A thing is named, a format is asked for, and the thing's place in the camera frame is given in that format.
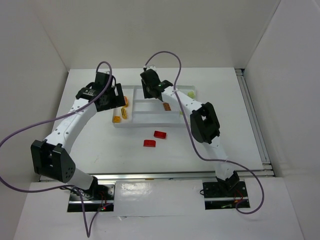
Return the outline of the yellow oval lego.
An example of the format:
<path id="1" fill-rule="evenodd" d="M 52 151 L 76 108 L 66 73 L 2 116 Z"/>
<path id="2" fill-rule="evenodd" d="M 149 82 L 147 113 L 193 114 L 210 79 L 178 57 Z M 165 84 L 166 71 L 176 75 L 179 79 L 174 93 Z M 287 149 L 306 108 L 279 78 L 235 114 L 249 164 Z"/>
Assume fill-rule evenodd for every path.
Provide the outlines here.
<path id="1" fill-rule="evenodd" d="M 124 107 L 127 108 L 129 106 L 129 100 L 126 96 L 124 96 L 124 102 L 125 102 Z"/>

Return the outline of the orange lego plate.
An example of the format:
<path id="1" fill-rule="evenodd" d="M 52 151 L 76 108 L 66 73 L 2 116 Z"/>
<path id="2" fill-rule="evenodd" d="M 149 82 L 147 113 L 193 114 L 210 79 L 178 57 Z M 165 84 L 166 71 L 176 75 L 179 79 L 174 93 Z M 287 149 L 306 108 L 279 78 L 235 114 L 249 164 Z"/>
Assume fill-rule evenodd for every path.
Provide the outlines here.
<path id="1" fill-rule="evenodd" d="M 124 120 L 127 120 L 128 119 L 127 109 L 125 107 L 122 107 L 120 111 L 121 111 L 122 118 Z"/>

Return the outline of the small orange square lego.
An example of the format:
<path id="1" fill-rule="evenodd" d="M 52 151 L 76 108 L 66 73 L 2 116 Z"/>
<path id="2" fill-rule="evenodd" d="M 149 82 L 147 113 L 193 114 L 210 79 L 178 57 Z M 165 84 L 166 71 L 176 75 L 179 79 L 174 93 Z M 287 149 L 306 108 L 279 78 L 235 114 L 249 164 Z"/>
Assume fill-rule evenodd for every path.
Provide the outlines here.
<path id="1" fill-rule="evenodd" d="M 122 118 L 120 117 L 120 116 L 113 116 L 113 118 L 112 118 L 112 122 L 114 123 L 114 124 L 117 124 L 117 123 L 120 123 L 122 121 Z"/>

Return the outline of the brown lego plate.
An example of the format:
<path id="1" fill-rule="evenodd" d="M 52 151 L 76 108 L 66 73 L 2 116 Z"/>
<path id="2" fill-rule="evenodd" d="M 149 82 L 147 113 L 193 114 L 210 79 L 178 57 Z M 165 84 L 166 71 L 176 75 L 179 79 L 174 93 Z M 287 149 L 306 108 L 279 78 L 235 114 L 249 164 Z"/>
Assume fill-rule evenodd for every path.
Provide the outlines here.
<path id="1" fill-rule="evenodd" d="M 171 107 L 168 103 L 163 103 L 163 107 L 165 111 L 171 111 Z"/>

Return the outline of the light green tall lego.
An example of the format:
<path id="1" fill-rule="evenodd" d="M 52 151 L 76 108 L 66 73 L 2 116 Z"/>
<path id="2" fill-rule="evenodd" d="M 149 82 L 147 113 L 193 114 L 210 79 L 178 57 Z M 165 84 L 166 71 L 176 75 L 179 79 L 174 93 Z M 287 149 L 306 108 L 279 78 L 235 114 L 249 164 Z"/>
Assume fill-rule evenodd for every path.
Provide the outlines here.
<path id="1" fill-rule="evenodd" d="M 188 92 L 187 95 L 192 99 L 195 98 L 195 93 L 193 91 Z"/>

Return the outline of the red rectangular lego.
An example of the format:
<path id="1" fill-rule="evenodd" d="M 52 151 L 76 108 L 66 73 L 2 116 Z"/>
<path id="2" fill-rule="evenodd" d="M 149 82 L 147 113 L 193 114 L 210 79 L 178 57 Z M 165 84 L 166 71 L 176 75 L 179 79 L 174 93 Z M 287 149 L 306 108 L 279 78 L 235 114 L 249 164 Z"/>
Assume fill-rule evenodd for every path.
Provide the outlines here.
<path id="1" fill-rule="evenodd" d="M 167 133 L 163 131 L 155 130 L 153 136 L 157 139 L 166 139 Z"/>

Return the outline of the red curved lego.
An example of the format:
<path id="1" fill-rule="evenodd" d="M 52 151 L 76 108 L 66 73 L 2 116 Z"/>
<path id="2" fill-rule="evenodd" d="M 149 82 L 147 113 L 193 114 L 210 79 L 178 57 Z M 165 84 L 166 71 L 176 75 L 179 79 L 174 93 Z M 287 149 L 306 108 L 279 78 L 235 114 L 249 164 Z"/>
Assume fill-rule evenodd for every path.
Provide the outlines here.
<path id="1" fill-rule="evenodd" d="M 156 147 L 156 141 L 153 139 L 145 139 L 143 141 L 143 146 L 148 148 L 155 148 Z"/>

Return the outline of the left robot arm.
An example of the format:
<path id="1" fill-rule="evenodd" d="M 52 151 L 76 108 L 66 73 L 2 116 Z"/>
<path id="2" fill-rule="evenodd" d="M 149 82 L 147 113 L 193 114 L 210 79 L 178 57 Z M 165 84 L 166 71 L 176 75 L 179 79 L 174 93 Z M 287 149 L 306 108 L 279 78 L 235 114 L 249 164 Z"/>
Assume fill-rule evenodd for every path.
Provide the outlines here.
<path id="1" fill-rule="evenodd" d="M 96 72 L 95 80 L 76 94 L 68 116 L 44 140 L 32 143 L 30 150 L 35 173 L 73 185 L 91 198 L 108 191 L 95 176 L 76 167 L 70 152 L 77 137 L 96 113 L 125 104 L 122 86 L 115 77 L 109 72 Z"/>

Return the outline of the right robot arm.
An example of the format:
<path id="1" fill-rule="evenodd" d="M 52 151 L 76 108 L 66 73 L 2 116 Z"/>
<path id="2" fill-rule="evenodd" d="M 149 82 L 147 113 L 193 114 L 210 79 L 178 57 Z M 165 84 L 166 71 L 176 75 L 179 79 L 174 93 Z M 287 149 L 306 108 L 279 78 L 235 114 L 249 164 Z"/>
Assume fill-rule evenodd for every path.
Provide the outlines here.
<path id="1" fill-rule="evenodd" d="M 232 191 L 240 179 L 220 143 L 220 123 L 213 105 L 189 97 L 168 80 L 161 81 L 153 66 L 145 66 L 140 77 L 146 99 L 158 99 L 185 113 L 191 139 L 202 144 L 209 158 L 214 159 L 219 188 L 225 193 Z"/>

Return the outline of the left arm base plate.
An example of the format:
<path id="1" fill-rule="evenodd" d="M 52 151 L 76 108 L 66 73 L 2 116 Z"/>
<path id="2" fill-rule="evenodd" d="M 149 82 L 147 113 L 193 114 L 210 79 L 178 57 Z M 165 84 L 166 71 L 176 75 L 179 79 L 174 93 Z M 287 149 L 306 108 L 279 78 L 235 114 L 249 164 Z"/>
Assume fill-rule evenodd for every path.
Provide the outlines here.
<path id="1" fill-rule="evenodd" d="M 60 189 L 69 191 L 67 212 L 82 212 L 81 197 L 79 193 L 71 187 L 61 187 Z M 104 187 L 98 190 L 95 195 L 89 195 L 80 189 L 79 191 L 82 195 L 85 212 L 93 213 L 96 212 L 99 208 L 101 208 L 101 212 L 113 212 L 115 190 L 116 185 L 114 183 L 105 184 Z"/>

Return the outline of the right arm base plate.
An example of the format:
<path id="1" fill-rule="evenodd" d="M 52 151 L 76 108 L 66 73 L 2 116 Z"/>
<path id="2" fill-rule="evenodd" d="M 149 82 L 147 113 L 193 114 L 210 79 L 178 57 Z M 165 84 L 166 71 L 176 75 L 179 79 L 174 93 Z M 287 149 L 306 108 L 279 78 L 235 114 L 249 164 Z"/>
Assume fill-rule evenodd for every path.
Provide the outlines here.
<path id="1" fill-rule="evenodd" d="M 238 208 L 250 208 L 247 187 L 244 181 L 240 181 L 231 191 L 224 192 L 218 182 L 203 182 L 199 193 L 204 197 L 206 210 L 225 210 Z"/>

